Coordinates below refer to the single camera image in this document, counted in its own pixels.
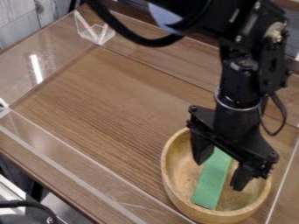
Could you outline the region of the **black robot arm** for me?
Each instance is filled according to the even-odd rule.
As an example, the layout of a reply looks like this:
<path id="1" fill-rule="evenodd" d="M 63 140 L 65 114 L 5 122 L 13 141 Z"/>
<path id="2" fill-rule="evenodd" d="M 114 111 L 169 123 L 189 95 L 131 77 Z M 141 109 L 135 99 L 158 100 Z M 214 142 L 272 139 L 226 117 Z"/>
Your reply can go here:
<path id="1" fill-rule="evenodd" d="M 169 32 L 162 38 L 134 33 L 110 12 L 103 0 L 87 0 L 110 27 L 142 46 L 163 47 L 201 33 L 220 41 L 222 77 L 216 91 L 217 108 L 193 105 L 187 127 L 198 164 L 221 148 L 238 160 L 230 185 L 241 191 L 252 179 L 268 178 L 280 155 L 261 132 L 268 103 L 288 117 L 277 91 L 288 85 L 289 19 L 272 0 L 146 0 L 154 19 Z"/>

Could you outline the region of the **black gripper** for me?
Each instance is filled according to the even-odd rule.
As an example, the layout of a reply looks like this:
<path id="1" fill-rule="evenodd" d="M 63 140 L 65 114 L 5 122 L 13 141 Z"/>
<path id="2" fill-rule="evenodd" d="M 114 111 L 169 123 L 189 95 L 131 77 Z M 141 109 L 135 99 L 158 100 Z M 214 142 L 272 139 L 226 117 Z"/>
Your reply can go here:
<path id="1" fill-rule="evenodd" d="M 187 127 L 191 132 L 191 154 L 202 165 L 218 147 L 236 160 L 230 186 L 242 192 L 252 179 L 268 179 L 280 155 L 261 134 L 268 100 L 241 107 L 217 101 L 217 108 L 199 105 L 189 107 Z"/>

